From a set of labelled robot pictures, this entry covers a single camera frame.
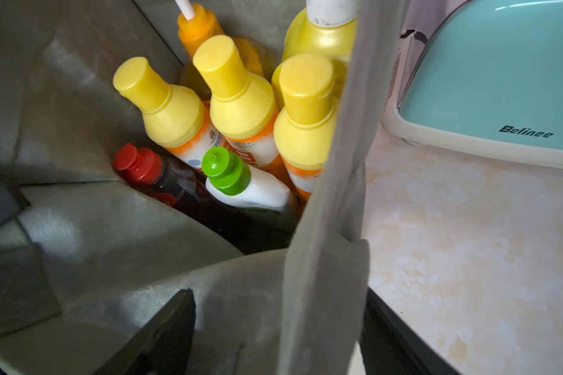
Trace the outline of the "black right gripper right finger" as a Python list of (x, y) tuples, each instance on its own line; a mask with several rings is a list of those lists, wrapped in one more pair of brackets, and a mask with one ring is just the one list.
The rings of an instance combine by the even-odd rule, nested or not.
[(368, 289), (359, 339), (366, 374), (459, 375)]

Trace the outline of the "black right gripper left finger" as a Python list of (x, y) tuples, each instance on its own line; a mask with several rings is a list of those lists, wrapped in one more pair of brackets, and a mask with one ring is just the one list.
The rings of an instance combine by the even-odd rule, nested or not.
[(195, 330), (193, 291), (180, 290), (96, 374), (183, 374)]

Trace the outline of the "grey-green shopping bag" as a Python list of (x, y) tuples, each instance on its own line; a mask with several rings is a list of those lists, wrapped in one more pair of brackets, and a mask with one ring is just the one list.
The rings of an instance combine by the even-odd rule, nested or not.
[(94, 374), (190, 289), (186, 373), (346, 373), (368, 288), (364, 161), (407, 9), (363, 2), (331, 165), (289, 247), (246, 256), (111, 169), (144, 135), (117, 66), (181, 68), (154, 23), (130, 1), (0, 1), (0, 368)]

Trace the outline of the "white bottle green cap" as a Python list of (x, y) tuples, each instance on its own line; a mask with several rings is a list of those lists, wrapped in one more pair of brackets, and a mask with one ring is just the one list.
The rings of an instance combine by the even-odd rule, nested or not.
[(220, 203), (254, 220), (284, 231), (297, 224), (297, 200), (275, 176), (246, 164), (224, 147), (215, 147), (203, 157), (206, 189)]

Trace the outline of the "orange bottle yellow cap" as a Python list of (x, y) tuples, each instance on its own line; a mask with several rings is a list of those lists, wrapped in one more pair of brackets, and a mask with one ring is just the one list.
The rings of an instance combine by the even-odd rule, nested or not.
[(209, 38), (193, 64), (211, 90), (210, 118), (240, 158), (284, 184), (291, 180), (275, 145), (278, 116), (271, 84), (244, 67), (239, 50), (225, 35)]
[(142, 112), (148, 137), (193, 169), (202, 170), (203, 157), (212, 148), (233, 151), (197, 93), (167, 83), (147, 58), (138, 56), (123, 62), (113, 84)]
[(275, 144), (300, 197), (307, 202), (323, 174), (339, 116), (332, 62), (300, 54), (280, 66), (284, 107), (275, 126)]

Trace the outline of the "large yellow dish soap bottle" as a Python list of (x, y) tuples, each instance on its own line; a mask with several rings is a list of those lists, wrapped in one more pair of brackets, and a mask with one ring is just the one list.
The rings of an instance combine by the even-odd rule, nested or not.
[(358, 32), (358, 0), (308, 0), (286, 33), (282, 61), (299, 55), (324, 56), (334, 68), (334, 96), (342, 96), (355, 37)]

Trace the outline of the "orange pump soap bottle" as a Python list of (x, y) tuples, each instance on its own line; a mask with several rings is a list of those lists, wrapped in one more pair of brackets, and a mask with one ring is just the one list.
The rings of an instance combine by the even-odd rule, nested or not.
[[(184, 66), (179, 84), (194, 90), (205, 103), (210, 101), (211, 91), (198, 70), (192, 64), (192, 59), (206, 40), (224, 31), (213, 12), (203, 6), (193, 5), (190, 1), (175, 2), (181, 11), (178, 17), (178, 38), (189, 54), (190, 62)], [(251, 73), (267, 78), (270, 73), (267, 55), (263, 48), (248, 37), (231, 38), (239, 50), (242, 62)]]

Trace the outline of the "mint green toaster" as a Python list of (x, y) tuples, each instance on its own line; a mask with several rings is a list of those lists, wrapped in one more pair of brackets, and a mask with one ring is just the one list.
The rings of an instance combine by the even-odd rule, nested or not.
[(412, 1), (382, 123), (411, 144), (563, 169), (563, 1)]

